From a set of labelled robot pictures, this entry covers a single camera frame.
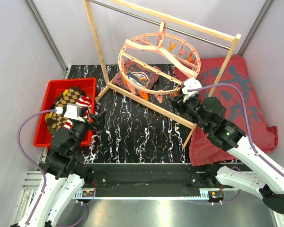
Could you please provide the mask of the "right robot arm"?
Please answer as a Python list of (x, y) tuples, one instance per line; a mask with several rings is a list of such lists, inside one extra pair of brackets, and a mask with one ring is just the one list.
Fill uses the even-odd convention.
[(255, 176), (214, 164), (205, 176), (210, 187), (229, 185), (260, 198), (271, 210), (284, 214), (284, 168), (258, 148), (235, 123), (225, 118), (226, 108), (216, 97), (200, 100), (198, 95), (177, 95), (172, 105), (188, 114), (217, 148), (241, 160)]

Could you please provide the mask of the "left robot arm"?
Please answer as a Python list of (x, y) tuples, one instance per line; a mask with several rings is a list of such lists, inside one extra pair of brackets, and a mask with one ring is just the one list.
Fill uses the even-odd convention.
[(54, 131), (50, 154), (44, 163), (37, 164), (24, 151), (20, 138), (18, 147), (23, 156), (41, 173), (37, 192), (16, 227), (55, 227), (63, 211), (82, 187), (96, 187), (93, 169), (78, 161), (76, 155), (87, 131), (101, 131), (105, 126), (106, 111), (89, 114), (87, 107), (68, 104), (65, 107), (40, 111), (57, 113), (68, 118), (67, 124)]

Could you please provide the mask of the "orange clothespin front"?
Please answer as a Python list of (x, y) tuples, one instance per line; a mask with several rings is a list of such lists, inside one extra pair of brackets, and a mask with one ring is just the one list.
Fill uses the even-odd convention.
[(144, 100), (148, 101), (149, 97), (148, 97), (148, 93), (147, 92), (143, 92), (141, 90), (139, 90), (139, 95), (141, 98), (143, 98)]

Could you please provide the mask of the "red white striped sock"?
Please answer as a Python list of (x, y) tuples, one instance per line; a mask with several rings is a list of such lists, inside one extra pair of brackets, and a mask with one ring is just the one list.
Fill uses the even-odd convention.
[[(80, 108), (81, 107), (89, 107), (90, 109), (91, 109), (91, 102), (90, 102), (90, 99), (88, 98), (88, 97), (85, 97), (85, 96), (82, 96), (82, 97), (80, 97), (77, 101), (76, 101), (76, 103), (75, 103), (76, 105), (79, 105), (80, 106)], [(73, 121), (73, 119), (69, 119), (69, 118), (66, 118), (67, 120), (66, 120), (66, 123), (64, 124), (64, 128), (66, 128), (67, 130), (70, 130), (71, 129), (71, 127), (72, 127), (72, 121)], [(78, 121), (86, 121), (86, 120), (84, 120), (84, 119), (82, 119), (81, 117), (79, 118), (79, 119), (77, 119)]]

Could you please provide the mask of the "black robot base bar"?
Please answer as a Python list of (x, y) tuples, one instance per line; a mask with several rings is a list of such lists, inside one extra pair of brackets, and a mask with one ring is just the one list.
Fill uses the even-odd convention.
[(98, 193), (136, 196), (142, 193), (163, 194), (175, 190), (220, 188), (211, 169), (190, 164), (83, 164), (74, 172), (85, 178), (85, 187), (95, 186)]

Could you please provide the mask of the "pink round clip hanger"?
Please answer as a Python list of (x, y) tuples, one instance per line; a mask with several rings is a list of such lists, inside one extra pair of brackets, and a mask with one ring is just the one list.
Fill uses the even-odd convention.
[[(129, 35), (129, 34), (124, 34), (124, 35), (119, 34), (118, 37), (117, 37), (117, 42), (119, 44), (120, 50), (116, 53), (117, 58), (118, 58), (118, 55), (119, 55), (121, 49), (123, 48), (126, 40), (133, 40), (135, 37), (141, 36), (141, 35), (144, 35), (144, 34), (147, 34), (147, 33), (146, 32), (142, 32), (141, 34), (133, 33), (131, 35)], [(195, 56), (190, 53), (190, 49), (186, 45), (183, 45), (178, 40), (176, 40), (176, 39), (171, 40), (170, 38), (165, 37), (163, 46), (164, 46), (164, 48), (166, 50), (170, 51), (172, 54), (174, 54), (176, 56), (179, 56), (181, 59), (188, 60), (188, 61), (190, 61), (192, 63), (195, 62)], [(159, 55), (159, 54), (157, 54), (155, 52), (140, 51), (140, 50), (135, 50), (135, 49), (132, 49), (132, 48), (126, 48), (125, 52), (127, 54), (129, 54), (129, 55), (131, 55), (131, 56), (141, 60), (142, 62), (144, 62), (144, 63), (146, 63), (146, 64), (148, 64), (148, 65), (150, 65), (150, 66), (152, 66), (152, 67), (162, 71), (162, 72), (164, 72), (164, 71), (163, 71), (163, 69), (161, 69), (158, 66), (159, 64), (163, 64), (163, 63), (172, 64), (167, 59), (165, 59), (163, 56), (161, 56), (161, 55)], [(128, 58), (123, 57), (124, 65), (125, 65), (127, 60), (128, 60)], [(170, 75), (170, 76), (176, 78), (175, 76), (171, 75), (171, 73), (167, 73), (167, 72), (164, 72), (164, 73), (166, 73), (167, 75)], [(184, 73), (182, 73), (182, 74), (184, 75), (184, 79), (188, 79), (188, 77)], [(167, 78), (159, 75), (158, 80), (153, 85), (151, 90), (154, 90), (154, 91), (165, 90), (165, 91), (167, 91), (167, 90), (173, 90), (173, 89), (175, 89), (177, 87), (181, 88), (181, 85), (179, 85), (177, 83), (173, 83), (172, 81), (168, 80)], [(163, 98), (165, 96), (176, 96), (176, 95), (177, 94), (164, 95)]]

